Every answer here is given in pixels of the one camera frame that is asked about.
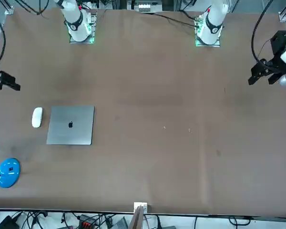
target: white mouse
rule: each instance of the white mouse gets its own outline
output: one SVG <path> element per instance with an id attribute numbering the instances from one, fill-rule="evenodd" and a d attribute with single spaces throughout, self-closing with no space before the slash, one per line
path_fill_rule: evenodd
<path id="1" fill-rule="evenodd" d="M 41 125 L 42 119 L 42 107 L 36 107 L 32 116 L 32 126 L 38 128 Z"/>

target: brown table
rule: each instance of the brown table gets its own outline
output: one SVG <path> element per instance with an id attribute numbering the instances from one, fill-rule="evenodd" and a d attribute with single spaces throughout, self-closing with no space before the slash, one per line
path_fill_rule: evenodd
<path id="1" fill-rule="evenodd" d="M 45 16 L 5 24 L 0 69 L 21 91 L 0 91 L 0 162 L 17 158 L 22 174 L 0 207 L 286 216 L 286 88 L 247 83 L 259 15 L 227 15 L 221 48 L 126 10 L 106 11 L 94 45 L 70 45 L 60 10 Z M 266 15 L 256 52 L 285 29 Z M 92 146 L 46 145 L 51 106 L 80 104 L 96 106 Z"/>

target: blue object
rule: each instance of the blue object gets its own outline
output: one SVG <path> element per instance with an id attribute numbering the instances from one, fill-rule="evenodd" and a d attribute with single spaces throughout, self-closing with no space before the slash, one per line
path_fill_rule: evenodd
<path id="1" fill-rule="evenodd" d="M 9 158 L 0 165 L 0 187 L 11 187 L 20 175 L 20 163 L 15 158 Z"/>

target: silver laptop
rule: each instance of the silver laptop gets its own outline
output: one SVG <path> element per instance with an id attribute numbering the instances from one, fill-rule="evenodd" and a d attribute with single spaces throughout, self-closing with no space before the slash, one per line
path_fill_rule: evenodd
<path id="1" fill-rule="evenodd" d="M 94 106 L 53 106 L 48 145 L 91 145 Z"/>

